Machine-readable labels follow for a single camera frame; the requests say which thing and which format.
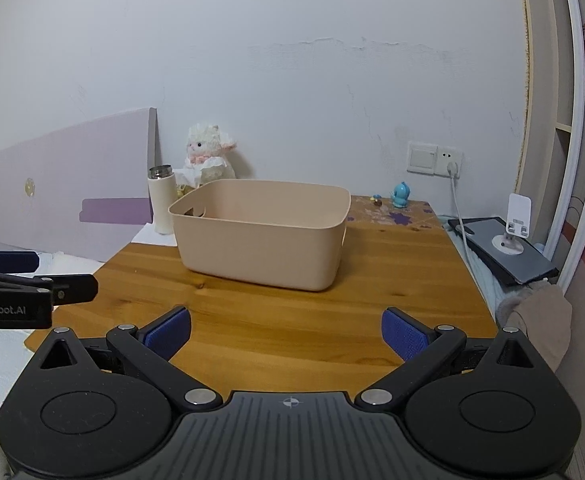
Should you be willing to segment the blue penguin figurine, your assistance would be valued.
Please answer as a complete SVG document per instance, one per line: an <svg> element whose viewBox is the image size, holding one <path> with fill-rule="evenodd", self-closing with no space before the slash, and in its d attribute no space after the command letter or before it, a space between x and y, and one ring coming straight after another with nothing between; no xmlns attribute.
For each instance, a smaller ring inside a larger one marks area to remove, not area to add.
<svg viewBox="0 0 585 480"><path fill-rule="evenodd" d="M406 208L408 205L409 194L411 194L411 189L405 182L396 185L391 194L392 205L399 209Z"/></svg>

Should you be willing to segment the white wardrobe frame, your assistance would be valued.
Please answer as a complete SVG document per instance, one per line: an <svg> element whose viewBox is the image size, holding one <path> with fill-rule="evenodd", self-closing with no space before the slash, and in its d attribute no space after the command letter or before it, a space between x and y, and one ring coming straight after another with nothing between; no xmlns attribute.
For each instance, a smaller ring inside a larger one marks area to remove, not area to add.
<svg viewBox="0 0 585 480"><path fill-rule="evenodd" d="M585 0L522 0L524 138L516 190L532 201L531 240L568 289L585 266Z"/></svg>

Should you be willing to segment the beige plastic storage bin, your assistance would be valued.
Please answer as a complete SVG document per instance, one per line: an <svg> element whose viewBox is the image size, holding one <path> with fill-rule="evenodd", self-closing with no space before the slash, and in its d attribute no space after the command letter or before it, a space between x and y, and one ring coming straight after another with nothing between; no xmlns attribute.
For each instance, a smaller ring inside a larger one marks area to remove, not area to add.
<svg viewBox="0 0 585 480"><path fill-rule="evenodd" d="M187 269L320 292L335 281L350 208L339 186L242 179L202 185L169 212Z"/></svg>

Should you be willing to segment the beige crumpled cloth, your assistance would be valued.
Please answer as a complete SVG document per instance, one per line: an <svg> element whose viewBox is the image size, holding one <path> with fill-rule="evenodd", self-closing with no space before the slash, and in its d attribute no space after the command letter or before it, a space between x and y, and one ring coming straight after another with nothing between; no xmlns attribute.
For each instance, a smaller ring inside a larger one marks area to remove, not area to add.
<svg viewBox="0 0 585 480"><path fill-rule="evenodd" d="M499 327L516 327L555 372L571 342L573 309L562 289L547 281L530 284L496 308Z"/></svg>

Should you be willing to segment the dark grey laptop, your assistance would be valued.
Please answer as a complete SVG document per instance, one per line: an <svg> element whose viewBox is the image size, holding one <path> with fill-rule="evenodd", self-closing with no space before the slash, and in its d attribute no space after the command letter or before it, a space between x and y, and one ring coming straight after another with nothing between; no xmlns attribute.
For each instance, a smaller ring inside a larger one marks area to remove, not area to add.
<svg viewBox="0 0 585 480"><path fill-rule="evenodd" d="M556 281L554 263L545 258L527 240L506 233L506 223L498 217L447 220L458 235L466 234L468 247L504 286L524 286L537 281Z"/></svg>

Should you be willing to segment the white plush lamb toy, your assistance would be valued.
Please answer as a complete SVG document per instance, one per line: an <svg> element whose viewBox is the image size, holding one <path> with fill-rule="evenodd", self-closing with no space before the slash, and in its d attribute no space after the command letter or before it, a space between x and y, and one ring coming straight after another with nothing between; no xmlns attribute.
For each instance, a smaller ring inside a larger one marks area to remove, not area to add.
<svg viewBox="0 0 585 480"><path fill-rule="evenodd" d="M236 174L227 155L236 146L235 140L218 125L194 125L189 128L186 139L184 167L204 170L210 177L209 182L235 179Z"/></svg>

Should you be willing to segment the lilac bed headboard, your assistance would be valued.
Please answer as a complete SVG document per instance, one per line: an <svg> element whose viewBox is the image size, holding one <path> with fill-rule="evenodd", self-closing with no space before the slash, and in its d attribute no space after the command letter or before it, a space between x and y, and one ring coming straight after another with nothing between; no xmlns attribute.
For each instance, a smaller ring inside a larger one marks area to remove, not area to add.
<svg viewBox="0 0 585 480"><path fill-rule="evenodd" d="M0 247L110 259L152 219L157 126L147 107L0 151Z"/></svg>

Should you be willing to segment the white phone stand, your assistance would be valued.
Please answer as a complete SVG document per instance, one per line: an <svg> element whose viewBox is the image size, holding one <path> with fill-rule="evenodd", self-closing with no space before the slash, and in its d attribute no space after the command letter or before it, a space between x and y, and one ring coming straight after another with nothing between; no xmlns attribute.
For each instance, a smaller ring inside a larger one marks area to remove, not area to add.
<svg viewBox="0 0 585 480"><path fill-rule="evenodd" d="M524 195L511 193L508 199L505 231L492 238L493 246L507 256L524 252L523 241L530 235L532 202Z"/></svg>

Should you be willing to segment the white tissue pack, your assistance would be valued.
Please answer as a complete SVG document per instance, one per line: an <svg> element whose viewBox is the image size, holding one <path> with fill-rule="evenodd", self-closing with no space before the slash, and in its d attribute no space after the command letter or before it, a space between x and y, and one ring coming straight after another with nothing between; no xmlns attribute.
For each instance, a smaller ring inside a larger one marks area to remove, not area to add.
<svg viewBox="0 0 585 480"><path fill-rule="evenodd" d="M176 193L182 197L210 181L208 174L197 167L175 168Z"/></svg>

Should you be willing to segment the cream thermos bottle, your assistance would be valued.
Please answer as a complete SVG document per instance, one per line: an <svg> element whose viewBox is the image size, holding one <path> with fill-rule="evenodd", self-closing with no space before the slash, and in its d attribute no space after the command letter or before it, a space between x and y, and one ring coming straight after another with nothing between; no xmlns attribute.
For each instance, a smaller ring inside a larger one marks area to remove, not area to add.
<svg viewBox="0 0 585 480"><path fill-rule="evenodd" d="M173 221L169 208L178 200L178 186L170 165L155 166L148 170L148 191L156 232L172 234Z"/></svg>

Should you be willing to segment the white wall switch socket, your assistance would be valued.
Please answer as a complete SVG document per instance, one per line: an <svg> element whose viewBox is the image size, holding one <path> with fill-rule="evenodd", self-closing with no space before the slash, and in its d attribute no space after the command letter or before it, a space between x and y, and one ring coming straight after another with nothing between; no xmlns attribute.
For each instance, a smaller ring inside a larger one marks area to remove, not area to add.
<svg viewBox="0 0 585 480"><path fill-rule="evenodd" d="M408 143L408 172L458 179L462 169L463 152L457 148L426 143Z"/></svg>

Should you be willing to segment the small mushroom figurine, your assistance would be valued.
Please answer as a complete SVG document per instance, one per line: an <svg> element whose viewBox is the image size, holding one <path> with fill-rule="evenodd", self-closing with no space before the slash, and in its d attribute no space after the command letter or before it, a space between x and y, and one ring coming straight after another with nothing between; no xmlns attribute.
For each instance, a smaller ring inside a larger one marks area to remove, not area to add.
<svg viewBox="0 0 585 480"><path fill-rule="evenodd" d="M382 197L378 194L373 195L370 197L370 201L376 206L376 207L381 207L383 205L382 203Z"/></svg>

